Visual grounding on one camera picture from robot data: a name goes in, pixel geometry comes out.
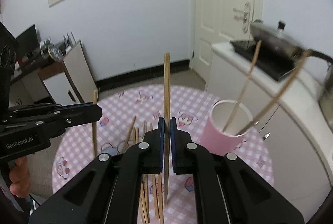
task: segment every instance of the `cup rim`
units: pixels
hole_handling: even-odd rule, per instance
[[[213,125],[213,127],[215,127],[216,129],[219,129],[219,128],[216,126],[216,124],[215,124],[215,122],[214,122],[214,120],[213,120],[213,110],[214,110],[214,108],[215,108],[216,106],[221,105],[221,104],[223,104],[223,103],[232,103],[232,104],[236,104],[237,101],[235,101],[235,100],[231,100],[231,99],[221,100],[221,101],[218,101],[217,103],[215,103],[214,106],[210,109],[210,112],[209,112],[209,120],[210,120],[211,124]],[[252,114],[251,114],[250,110],[249,110],[244,104],[242,104],[242,103],[239,104],[239,107],[241,107],[241,108],[245,111],[245,113],[246,113],[247,116],[249,117],[249,121],[251,122],[251,121],[253,120],[253,117],[252,117]],[[245,132],[245,133],[243,133],[242,135],[234,136],[234,135],[229,135],[229,134],[227,134],[226,132],[222,132],[222,131],[219,131],[219,132],[220,132],[221,134],[227,136],[227,137],[242,137],[242,136],[244,136],[244,135],[247,133],[247,132]]]

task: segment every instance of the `pink cup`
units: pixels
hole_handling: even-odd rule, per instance
[[[219,101],[210,110],[200,142],[200,145],[206,147],[209,152],[224,156],[242,142],[246,133],[239,136],[236,134],[253,120],[251,112],[243,104],[239,105],[236,116],[227,128],[227,132],[222,132],[236,103],[237,101],[234,100]]]

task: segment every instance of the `cable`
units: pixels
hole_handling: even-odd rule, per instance
[[[31,196],[31,194],[29,194],[29,197],[32,198],[32,200],[33,200],[35,203],[37,203],[38,206],[40,206],[40,204],[38,203],[38,201],[36,201],[36,200],[34,199],[34,197]]]

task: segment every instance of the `black stove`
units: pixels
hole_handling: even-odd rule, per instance
[[[252,61],[257,43],[255,41],[232,41],[235,52]],[[261,46],[258,61],[256,64],[267,75],[279,82],[287,77],[295,68],[295,63],[291,60],[281,58],[269,49]]]

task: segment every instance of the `floor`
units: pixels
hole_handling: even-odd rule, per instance
[[[170,81],[171,85],[183,85],[197,88],[200,90],[205,89],[205,81],[192,70],[174,73],[171,75]],[[99,100],[126,89],[163,83],[164,77],[153,78],[143,82],[133,83],[116,89],[101,92],[99,94]],[[57,152],[61,139],[62,136],[51,139],[51,146],[48,149],[28,156],[28,164],[32,181],[31,193],[43,198],[48,198],[53,194],[51,169],[53,165],[53,159]]]

